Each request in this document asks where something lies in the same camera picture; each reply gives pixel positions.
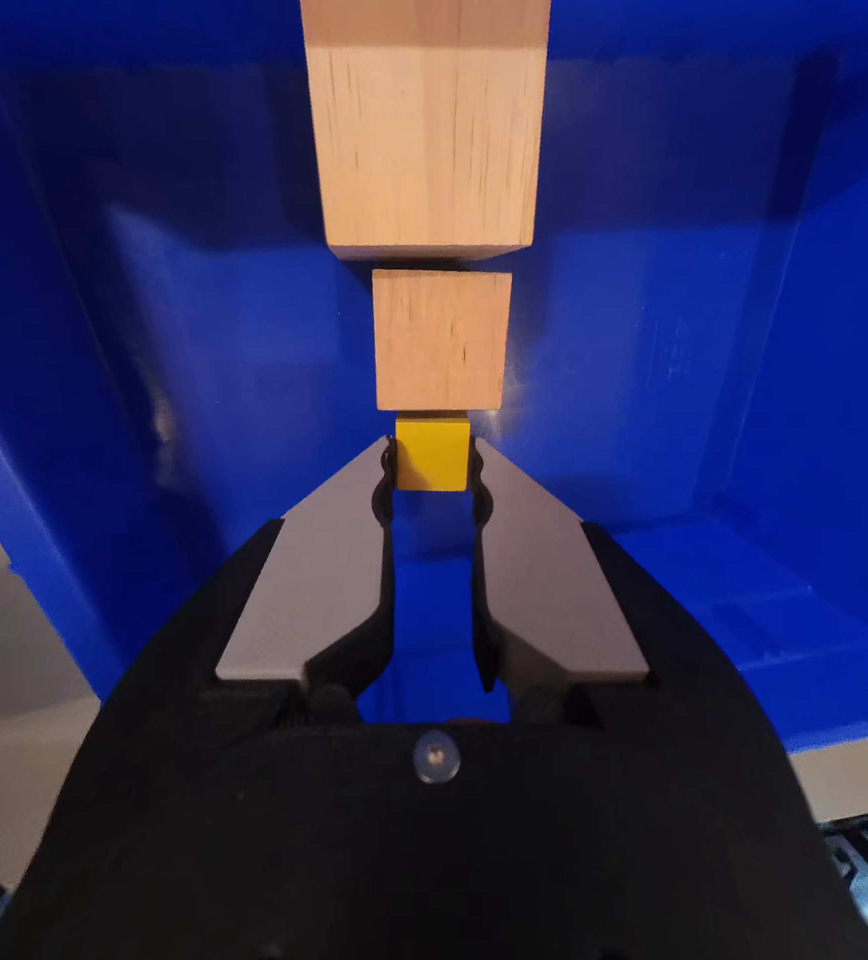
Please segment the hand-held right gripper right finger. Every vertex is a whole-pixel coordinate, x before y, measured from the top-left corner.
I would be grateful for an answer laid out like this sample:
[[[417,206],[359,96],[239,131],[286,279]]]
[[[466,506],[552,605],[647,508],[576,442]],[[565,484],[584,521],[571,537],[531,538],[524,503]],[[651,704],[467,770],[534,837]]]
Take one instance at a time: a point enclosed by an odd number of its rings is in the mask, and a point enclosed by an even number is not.
[[[475,538],[471,605],[482,687],[642,682],[649,666],[566,504],[483,438],[471,443]]]

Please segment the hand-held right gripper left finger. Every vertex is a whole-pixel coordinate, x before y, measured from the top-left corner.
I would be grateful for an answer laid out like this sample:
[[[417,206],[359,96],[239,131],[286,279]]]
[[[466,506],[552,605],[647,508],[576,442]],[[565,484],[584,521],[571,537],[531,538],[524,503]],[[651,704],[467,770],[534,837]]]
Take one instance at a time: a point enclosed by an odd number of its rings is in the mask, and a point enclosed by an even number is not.
[[[394,650],[397,447],[382,436],[288,510],[215,668],[356,698]]]

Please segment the small yellow cube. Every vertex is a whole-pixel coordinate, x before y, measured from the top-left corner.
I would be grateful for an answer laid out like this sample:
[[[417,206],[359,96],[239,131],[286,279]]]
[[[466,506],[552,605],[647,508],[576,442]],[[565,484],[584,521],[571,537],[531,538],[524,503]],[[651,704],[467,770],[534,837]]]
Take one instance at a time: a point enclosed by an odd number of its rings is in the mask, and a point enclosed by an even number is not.
[[[467,412],[402,412],[394,430],[400,491],[459,493],[467,488],[471,447]]]

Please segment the medium wooden cube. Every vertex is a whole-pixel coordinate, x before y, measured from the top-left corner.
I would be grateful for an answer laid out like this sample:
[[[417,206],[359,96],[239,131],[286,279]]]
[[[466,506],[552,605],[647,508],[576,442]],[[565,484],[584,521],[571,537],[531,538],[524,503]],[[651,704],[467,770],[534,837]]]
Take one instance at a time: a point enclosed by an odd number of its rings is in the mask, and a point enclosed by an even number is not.
[[[377,409],[500,409],[512,281],[497,271],[373,270]]]

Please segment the blue plastic bin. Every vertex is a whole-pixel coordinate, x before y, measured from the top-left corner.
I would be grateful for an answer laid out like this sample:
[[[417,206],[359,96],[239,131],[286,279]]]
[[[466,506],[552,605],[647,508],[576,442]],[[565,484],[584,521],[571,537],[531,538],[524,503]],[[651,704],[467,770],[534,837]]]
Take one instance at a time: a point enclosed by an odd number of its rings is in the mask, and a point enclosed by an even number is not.
[[[615,536],[792,752],[868,739],[868,2],[553,2],[485,437]],[[382,434],[298,2],[0,2],[0,544],[34,694],[106,699]]]

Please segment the large wooden cube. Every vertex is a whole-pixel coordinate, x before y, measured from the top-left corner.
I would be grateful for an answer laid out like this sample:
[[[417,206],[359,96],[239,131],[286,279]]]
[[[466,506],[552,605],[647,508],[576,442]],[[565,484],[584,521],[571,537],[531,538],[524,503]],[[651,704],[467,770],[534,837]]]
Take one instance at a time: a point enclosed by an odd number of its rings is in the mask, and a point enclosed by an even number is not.
[[[551,2],[299,6],[332,253],[476,260],[531,246]]]

